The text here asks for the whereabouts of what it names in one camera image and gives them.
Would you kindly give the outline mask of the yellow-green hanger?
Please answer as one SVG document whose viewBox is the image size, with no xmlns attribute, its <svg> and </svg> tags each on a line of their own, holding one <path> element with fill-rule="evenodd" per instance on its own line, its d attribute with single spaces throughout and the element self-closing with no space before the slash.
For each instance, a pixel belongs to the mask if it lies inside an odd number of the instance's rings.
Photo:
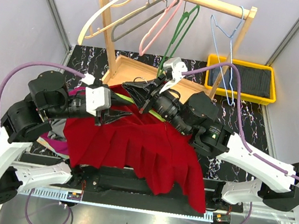
<svg viewBox="0 0 299 224">
<path fill-rule="evenodd" d="M 140 82 L 123 82 L 122 89 L 126 93 L 117 93 L 118 97 L 125 99 L 127 102 L 134 104 L 140 114 L 150 113 L 158 118 L 160 121 L 165 121 L 158 113 L 152 109 L 152 104 L 155 102 L 154 94 L 157 94 L 161 84 L 158 81 L 142 80 Z"/>
</svg>

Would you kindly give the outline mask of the pink hanger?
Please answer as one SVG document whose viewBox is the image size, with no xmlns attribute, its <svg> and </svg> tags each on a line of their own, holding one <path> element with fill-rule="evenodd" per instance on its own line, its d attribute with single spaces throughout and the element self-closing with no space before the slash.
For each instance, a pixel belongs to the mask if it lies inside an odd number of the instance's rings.
<svg viewBox="0 0 299 224">
<path fill-rule="evenodd" d="M 176 15 L 181 4 L 182 0 L 173 0 L 172 3 L 164 9 L 163 13 L 160 14 L 156 22 L 141 39 L 140 45 L 138 47 L 140 56 L 144 55 L 155 42 L 155 40 L 160 36 L 163 30 Z"/>
</svg>

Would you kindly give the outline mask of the green hanger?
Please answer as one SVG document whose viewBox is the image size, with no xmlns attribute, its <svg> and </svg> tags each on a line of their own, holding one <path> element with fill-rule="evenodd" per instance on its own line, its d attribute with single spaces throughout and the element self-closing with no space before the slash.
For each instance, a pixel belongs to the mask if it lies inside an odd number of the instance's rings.
<svg viewBox="0 0 299 224">
<path fill-rule="evenodd" d="M 156 76 L 159 76 L 163 73 L 163 64 L 170 58 L 174 56 L 174 53 L 176 52 L 177 48 L 183 41 L 184 37 L 188 33 L 189 29 L 191 28 L 192 24 L 194 23 L 195 19 L 197 18 L 200 10 L 200 6 L 197 4 L 195 7 L 193 7 L 190 11 L 186 10 L 186 4 L 188 0 L 185 0 L 185 6 L 183 13 L 178 21 L 177 27 L 175 29 L 175 32 L 171 38 L 170 43 L 168 44 L 168 47 L 166 48 L 166 51 L 163 55 L 163 58 L 161 59 L 161 62 L 159 63 L 159 67 L 157 70 Z"/>
</svg>

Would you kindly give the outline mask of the grey garment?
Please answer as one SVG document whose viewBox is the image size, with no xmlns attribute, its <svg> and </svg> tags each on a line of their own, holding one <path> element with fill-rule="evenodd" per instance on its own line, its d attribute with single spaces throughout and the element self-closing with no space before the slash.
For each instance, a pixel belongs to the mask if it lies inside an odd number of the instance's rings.
<svg viewBox="0 0 299 224">
<path fill-rule="evenodd" d="M 53 140 L 65 141 L 63 133 L 66 124 L 66 119 L 53 119 L 50 123 L 52 130 L 48 132 L 48 138 Z"/>
</svg>

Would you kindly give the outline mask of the magenta skirt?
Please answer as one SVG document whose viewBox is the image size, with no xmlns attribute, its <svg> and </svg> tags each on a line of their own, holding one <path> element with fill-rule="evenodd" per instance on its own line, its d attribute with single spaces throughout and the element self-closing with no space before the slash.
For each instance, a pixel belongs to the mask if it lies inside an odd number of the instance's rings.
<svg viewBox="0 0 299 224">
<path fill-rule="evenodd" d="M 68 143 L 67 140 L 59 141 L 53 140 L 48 138 L 48 133 L 42 134 L 38 139 L 37 142 L 42 146 L 46 147 L 48 150 L 52 151 L 53 153 L 68 159 L 69 158 L 69 150 L 68 150 Z"/>
</svg>

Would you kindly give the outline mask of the red skirt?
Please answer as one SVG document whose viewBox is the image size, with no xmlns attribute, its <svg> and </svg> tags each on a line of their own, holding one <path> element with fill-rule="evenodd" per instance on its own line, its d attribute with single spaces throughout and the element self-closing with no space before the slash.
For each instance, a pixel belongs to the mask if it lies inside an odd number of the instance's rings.
<svg viewBox="0 0 299 224">
<path fill-rule="evenodd" d="M 111 108 L 129 116 L 102 126 L 92 117 L 67 119 L 63 134 L 71 164 L 131 167 L 138 178 L 146 179 L 154 195 L 168 193 L 178 183 L 189 205 L 205 212 L 203 174 L 189 138 L 166 121 L 140 114 L 134 104 Z"/>
</svg>

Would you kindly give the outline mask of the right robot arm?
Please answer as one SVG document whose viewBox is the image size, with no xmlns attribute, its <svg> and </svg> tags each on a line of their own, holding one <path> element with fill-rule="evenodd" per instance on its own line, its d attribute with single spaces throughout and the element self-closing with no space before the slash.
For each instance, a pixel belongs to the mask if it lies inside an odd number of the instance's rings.
<svg viewBox="0 0 299 224">
<path fill-rule="evenodd" d="M 194 150 L 209 158 L 226 161 L 255 176 L 249 182 L 221 182 L 212 195 L 218 209 L 241 202 L 263 202 L 272 209 L 289 212 L 299 205 L 299 163 L 277 161 L 249 145 L 231 128 L 218 122 L 218 108 L 204 93 L 193 93 L 181 103 L 180 94 L 165 87 L 164 76 L 149 82 L 122 84 L 140 113 L 156 111 L 178 132 L 189 135 Z"/>
</svg>

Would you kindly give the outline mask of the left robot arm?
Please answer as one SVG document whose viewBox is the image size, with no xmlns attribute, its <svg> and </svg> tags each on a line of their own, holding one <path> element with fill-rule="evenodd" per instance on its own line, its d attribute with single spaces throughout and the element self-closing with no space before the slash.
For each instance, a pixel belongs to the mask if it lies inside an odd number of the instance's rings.
<svg viewBox="0 0 299 224">
<path fill-rule="evenodd" d="M 30 93 L 0 119 L 0 204 L 19 192 L 40 186 L 66 184 L 76 188 L 81 184 L 81 173 L 65 161 L 35 169 L 12 165 L 20 153 L 52 130 L 51 120 L 92 117 L 100 126 L 129 115 L 111 108 L 131 102 L 106 84 L 89 86 L 84 92 L 70 95 L 62 73 L 45 71 L 30 81 L 28 87 Z"/>
</svg>

